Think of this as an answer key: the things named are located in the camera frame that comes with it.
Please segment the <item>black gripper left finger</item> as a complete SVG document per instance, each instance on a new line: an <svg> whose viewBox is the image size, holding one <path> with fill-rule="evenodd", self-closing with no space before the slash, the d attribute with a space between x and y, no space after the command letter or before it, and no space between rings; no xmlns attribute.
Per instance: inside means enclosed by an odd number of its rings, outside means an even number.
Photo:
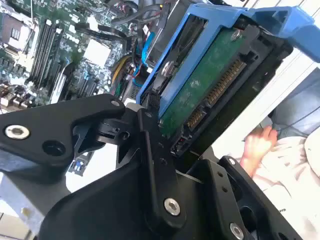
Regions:
<svg viewBox="0 0 320 240"><path fill-rule="evenodd" d="M2 114L0 169L37 183L55 183L72 160L106 144L117 158L141 164L143 208L153 228L181 228L186 212L167 141L150 105L126 107L100 94Z"/></svg>

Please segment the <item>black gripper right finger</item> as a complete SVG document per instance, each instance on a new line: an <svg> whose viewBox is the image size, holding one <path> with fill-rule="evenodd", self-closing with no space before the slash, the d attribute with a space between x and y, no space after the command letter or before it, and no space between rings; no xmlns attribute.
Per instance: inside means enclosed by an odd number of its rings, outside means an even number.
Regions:
<svg viewBox="0 0 320 240"><path fill-rule="evenodd" d="M200 159L188 174L203 183L204 212L213 240L301 239L234 158Z"/></svg>

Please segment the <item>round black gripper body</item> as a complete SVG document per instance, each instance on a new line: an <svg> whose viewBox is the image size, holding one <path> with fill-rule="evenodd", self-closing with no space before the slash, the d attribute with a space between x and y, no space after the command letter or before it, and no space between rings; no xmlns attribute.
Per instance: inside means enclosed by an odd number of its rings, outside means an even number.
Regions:
<svg viewBox="0 0 320 240"><path fill-rule="evenodd" d="M205 188L215 164L199 160L191 176L171 162L131 161L64 197L45 217L41 240L209 240Z"/></svg>

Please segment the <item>person's bare hand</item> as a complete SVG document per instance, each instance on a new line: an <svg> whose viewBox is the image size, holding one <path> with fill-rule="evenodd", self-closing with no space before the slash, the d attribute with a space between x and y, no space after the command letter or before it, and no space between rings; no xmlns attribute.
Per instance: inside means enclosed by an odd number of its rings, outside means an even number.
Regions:
<svg viewBox="0 0 320 240"><path fill-rule="evenodd" d="M252 177L264 156L275 146L277 131L271 126L253 131L245 138L240 165Z"/></svg>

